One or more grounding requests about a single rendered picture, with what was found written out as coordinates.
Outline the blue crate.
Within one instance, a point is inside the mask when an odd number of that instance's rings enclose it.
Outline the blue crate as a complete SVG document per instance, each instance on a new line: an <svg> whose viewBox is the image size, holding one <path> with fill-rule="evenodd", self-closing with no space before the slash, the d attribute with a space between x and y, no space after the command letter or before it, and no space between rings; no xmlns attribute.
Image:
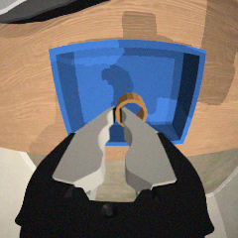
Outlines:
<svg viewBox="0 0 238 238"><path fill-rule="evenodd" d="M146 123L173 144L183 144L206 50L158 41L105 40L52 48L49 54L67 135L116 107L121 95L134 92L146 105Z"/></svg>

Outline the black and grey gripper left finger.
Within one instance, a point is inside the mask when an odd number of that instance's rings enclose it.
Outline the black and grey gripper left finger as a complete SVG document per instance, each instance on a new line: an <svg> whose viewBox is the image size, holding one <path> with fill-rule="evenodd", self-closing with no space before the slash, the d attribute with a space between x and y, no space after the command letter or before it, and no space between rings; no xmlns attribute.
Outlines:
<svg viewBox="0 0 238 238"><path fill-rule="evenodd" d="M95 200L97 188L104 182L104 145L110 139L115 111L112 106L70 133L40 162L27 185L16 224L22 227L30 211L44 201L71 197L75 187L82 187L89 200Z"/></svg>

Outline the bronze bushing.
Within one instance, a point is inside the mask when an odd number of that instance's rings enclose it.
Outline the bronze bushing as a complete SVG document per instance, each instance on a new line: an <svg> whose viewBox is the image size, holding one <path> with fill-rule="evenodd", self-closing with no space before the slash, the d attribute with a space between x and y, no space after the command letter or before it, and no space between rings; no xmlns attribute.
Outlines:
<svg viewBox="0 0 238 238"><path fill-rule="evenodd" d="M116 120L118 121L118 123L123 126L122 123L120 123L120 108L127 103L137 103L141 106L140 111L135 114L137 115L139 118L141 118L144 122L146 121L147 118L147 109L146 106L143 102L142 97L140 97L138 94L130 92L130 93L125 93L123 94L117 102L117 106L116 106L116 111L115 111L115 115L116 115ZM123 126L124 127L124 126Z"/></svg>

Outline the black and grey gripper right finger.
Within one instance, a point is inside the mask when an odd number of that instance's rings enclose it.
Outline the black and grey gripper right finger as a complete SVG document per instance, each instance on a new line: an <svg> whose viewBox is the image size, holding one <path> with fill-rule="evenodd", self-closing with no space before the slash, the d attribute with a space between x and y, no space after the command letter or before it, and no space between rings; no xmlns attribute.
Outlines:
<svg viewBox="0 0 238 238"><path fill-rule="evenodd" d="M129 145L125 180L136 190L150 189L153 200L176 204L199 222L204 236L214 231L205 191L198 173L185 155L163 134L122 106L120 123Z"/></svg>

